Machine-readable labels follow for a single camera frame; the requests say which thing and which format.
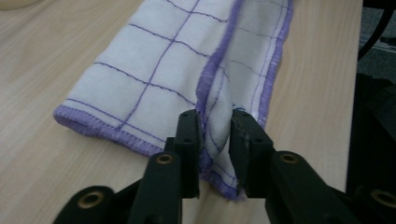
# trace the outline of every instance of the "folded cloth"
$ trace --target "folded cloth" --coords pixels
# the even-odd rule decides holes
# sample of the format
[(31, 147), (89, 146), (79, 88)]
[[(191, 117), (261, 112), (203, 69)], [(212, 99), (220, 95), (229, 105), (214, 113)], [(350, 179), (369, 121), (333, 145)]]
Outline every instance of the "folded cloth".
[(197, 109), (201, 177), (226, 198), (236, 181), (226, 148), (232, 109), (265, 124), (291, 0), (146, 0), (81, 76), (55, 119), (150, 156)]

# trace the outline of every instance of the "towel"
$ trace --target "towel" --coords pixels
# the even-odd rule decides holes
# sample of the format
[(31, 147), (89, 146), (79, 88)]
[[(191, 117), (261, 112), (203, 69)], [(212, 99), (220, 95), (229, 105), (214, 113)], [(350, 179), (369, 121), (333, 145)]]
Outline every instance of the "towel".
[(291, 0), (146, 0), (84, 72), (55, 119), (151, 156), (196, 109), (201, 178), (237, 199), (227, 141), (233, 109), (263, 127)]

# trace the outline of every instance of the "floor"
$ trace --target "floor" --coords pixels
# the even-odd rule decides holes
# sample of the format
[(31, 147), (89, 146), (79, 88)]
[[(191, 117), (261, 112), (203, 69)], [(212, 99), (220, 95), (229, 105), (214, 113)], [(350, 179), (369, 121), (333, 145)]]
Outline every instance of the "floor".
[[(361, 43), (365, 42), (373, 30), (375, 29), (382, 10), (373, 8), (364, 8), (361, 16)], [(387, 30), (382, 34), (386, 37), (396, 37), (396, 13), (387, 26)], [(375, 45), (374, 48), (359, 61), (358, 73), (368, 76), (389, 79), (396, 83), (396, 47), (395, 49), (380, 48), (381, 43)]]

